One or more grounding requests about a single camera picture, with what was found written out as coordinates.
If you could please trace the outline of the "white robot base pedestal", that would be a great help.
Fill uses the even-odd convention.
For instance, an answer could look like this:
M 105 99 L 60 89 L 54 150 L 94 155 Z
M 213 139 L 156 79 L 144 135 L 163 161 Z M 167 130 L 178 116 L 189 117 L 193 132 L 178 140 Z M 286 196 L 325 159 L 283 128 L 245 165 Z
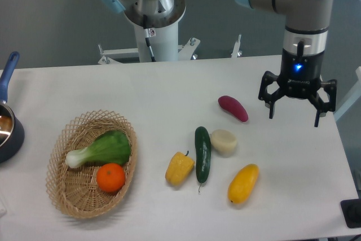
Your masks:
M 196 59 L 200 40 L 191 37 L 178 43 L 178 24 L 185 11 L 185 0 L 137 0 L 124 8 L 120 0 L 101 0 L 116 14 L 124 13 L 134 27 L 137 47 L 103 50 L 98 46 L 100 64 L 117 64 L 118 59 L 138 58 L 145 62 L 174 62 Z

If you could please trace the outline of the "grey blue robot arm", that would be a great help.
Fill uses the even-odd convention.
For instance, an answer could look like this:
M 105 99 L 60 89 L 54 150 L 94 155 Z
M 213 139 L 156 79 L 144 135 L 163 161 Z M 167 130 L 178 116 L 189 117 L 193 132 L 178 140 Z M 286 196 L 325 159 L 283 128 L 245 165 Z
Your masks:
M 101 0 L 114 13 L 124 13 L 134 26 L 141 62 L 179 60 L 178 23 L 185 0 Z M 265 72 L 258 97 L 273 116 L 282 97 L 306 99 L 318 118 L 336 109 L 336 80 L 322 81 L 333 0 L 235 0 L 241 6 L 285 16 L 281 67 Z

